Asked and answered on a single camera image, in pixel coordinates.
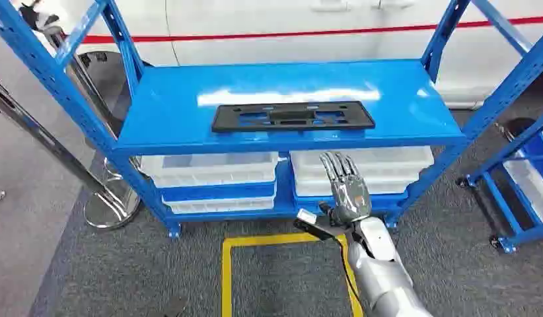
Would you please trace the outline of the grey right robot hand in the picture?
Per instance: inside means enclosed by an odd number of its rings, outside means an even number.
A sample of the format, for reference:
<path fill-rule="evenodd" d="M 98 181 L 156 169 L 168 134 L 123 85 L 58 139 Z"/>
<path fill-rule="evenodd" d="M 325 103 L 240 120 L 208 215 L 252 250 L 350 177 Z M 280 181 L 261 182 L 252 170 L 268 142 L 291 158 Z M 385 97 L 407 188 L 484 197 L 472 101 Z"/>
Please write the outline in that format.
<path fill-rule="evenodd" d="M 369 217 L 372 213 L 370 193 L 353 159 L 340 152 L 326 151 L 320 154 L 320 161 L 335 202 L 328 210 L 331 220 L 345 225 Z"/>

